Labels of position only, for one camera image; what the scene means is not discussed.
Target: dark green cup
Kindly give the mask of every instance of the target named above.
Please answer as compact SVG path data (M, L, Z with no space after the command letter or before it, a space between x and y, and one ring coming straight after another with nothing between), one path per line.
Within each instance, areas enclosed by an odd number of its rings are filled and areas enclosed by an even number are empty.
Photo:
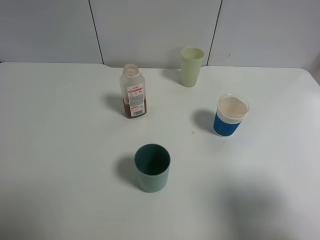
M134 164L138 170L140 187L149 193L163 189L168 180L170 155L158 144L147 144L134 155Z

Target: plastic cup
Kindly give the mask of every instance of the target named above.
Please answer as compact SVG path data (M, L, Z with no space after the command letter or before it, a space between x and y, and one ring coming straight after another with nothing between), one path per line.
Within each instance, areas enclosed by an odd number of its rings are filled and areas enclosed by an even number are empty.
M138 171L138 182L142 190L154 193L165 187L170 168L168 151L158 144L147 144L134 155L134 164Z
M237 94L220 97L213 123L215 133L221 137L231 136L250 109L249 103Z
M200 48L186 47L181 51L181 84L193 87L204 61L205 53Z

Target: light green cup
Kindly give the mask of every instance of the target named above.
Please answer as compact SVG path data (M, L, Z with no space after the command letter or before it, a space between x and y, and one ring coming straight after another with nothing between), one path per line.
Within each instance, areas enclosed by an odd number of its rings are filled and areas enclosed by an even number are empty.
M170 168L168 151L158 144L147 144L134 155L140 187L149 193L158 192L165 187Z
M198 75L204 61L205 53L200 48L185 47L181 51L181 84L193 87L197 83Z

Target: plastic bottle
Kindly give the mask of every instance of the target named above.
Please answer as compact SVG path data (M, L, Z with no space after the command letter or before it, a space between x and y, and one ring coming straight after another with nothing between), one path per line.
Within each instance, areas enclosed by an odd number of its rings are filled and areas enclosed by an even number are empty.
M147 112L146 81L134 64L123 67L120 87L125 115L128 119L140 117Z

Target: panel seam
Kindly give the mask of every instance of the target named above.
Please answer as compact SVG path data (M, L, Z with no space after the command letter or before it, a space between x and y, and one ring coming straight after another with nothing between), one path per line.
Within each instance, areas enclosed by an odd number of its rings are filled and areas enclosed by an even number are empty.
M91 16L92 16L92 21L93 21L95 36L96 36L96 40L97 40L98 46L99 46L99 51L100 51L100 56L101 56L102 64L105 64L105 62L104 62L104 57L102 56L102 52L101 52L101 47L100 47L98 32L97 32L96 23L95 23L95 19L94 19L94 14L93 14L93 12L92 12L90 0L88 0L88 2L89 2L90 12L91 12Z
M213 46L213 44L214 44L214 39L215 39L215 35L216 35L217 25L218 25L218 21L219 21L219 17L220 17L221 7L222 7L222 2L223 2L223 1L224 1L224 0L221 0L221 2L220 2L220 7L219 7L219 11L218 11L218 16L216 17L216 21L215 21L215 27L214 27L214 31L213 31L213 36L212 36L210 51L209 51L209 54L208 54L208 60L206 61L206 65L207 65L207 66L208 66L208 64L209 64L210 54L211 54L212 46Z

